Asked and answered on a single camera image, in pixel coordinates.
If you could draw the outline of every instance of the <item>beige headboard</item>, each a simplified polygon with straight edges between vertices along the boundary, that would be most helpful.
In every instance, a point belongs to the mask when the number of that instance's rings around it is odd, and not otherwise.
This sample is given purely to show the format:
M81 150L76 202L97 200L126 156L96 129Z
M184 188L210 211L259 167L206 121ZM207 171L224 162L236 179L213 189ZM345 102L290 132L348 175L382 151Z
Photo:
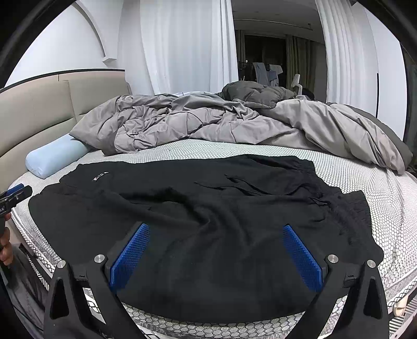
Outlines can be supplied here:
M124 71L105 69L54 73L0 90L0 192L27 171L30 151L122 94L131 94Z

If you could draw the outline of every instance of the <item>logo on shorts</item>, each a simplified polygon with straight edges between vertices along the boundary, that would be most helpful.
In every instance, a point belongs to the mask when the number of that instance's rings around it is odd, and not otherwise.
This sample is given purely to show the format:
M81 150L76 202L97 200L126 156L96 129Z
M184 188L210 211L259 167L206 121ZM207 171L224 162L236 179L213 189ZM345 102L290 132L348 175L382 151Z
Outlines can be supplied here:
M104 174L107 174L108 172L103 172L101 174L99 174L98 176L96 176L93 181L97 181L98 178L102 177Z

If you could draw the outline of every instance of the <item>mattress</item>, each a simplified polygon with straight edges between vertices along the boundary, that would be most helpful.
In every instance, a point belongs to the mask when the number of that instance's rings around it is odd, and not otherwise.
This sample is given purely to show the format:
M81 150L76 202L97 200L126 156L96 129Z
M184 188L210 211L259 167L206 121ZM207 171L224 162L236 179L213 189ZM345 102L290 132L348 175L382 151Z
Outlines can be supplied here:
M229 144L186 139L131 154L105 157L101 151L91 152L45 180L27 172L13 185L19 183L30 185L33 188L33 194L37 194L45 186L57 183L62 176L74 170L78 164L91 162L143 163L172 159L224 158L240 154L293 155L300 159L311 160L316 167L317 175L328 185L339 187L343 193L362 190L371 211L374 239L384 251L384 260L378 269L381 273L389 310L396 301L414 288L417 284L417 246L415 246L417 244L417 179L408 173L399 176L390 169L382 169L376 165L343 159L323 152L269 145ZM60 258L31 218L28 201L25 200L13 209L13 220L38 259L43 262L50 273L53 273ZM84 291L91 308L99 313L91 291L88 289ZM322 335L332 331L345 300L346 297L336 302ZM139 310L127 304L124 306L138 326L159 334L181 338L195 338L196 336L284 338L302 316L302 314L295 314L252 323L203 324L179 322L175 319L149 314L146 310Z

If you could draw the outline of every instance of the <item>finger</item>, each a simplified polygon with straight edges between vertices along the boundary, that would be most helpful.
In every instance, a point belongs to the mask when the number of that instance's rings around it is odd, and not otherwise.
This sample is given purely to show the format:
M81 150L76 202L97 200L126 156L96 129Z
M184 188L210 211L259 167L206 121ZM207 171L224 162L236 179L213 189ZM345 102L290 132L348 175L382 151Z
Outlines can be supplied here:
M8 243L0 252L0 261L4 262L5 265L7 263L11 263L11 260L13 260L13 248L12 244Z
M2 246L6 246L10 243L10 230L8 227L4 228L4 233L0 238L0 243Z

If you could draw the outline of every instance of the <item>hand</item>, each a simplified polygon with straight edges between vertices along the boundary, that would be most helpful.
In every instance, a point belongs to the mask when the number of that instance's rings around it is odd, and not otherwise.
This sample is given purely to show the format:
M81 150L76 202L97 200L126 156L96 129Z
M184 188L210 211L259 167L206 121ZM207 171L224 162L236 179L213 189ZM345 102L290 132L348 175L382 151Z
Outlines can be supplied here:
M6 221L9 220L10 217L10 213L4 216ZM10 230L7 227L4 228L4 234L0 238L0 243L3 246L3 249L0 252L0 261L6 266L9 266L13 261L13 249L12 244L10 243Z

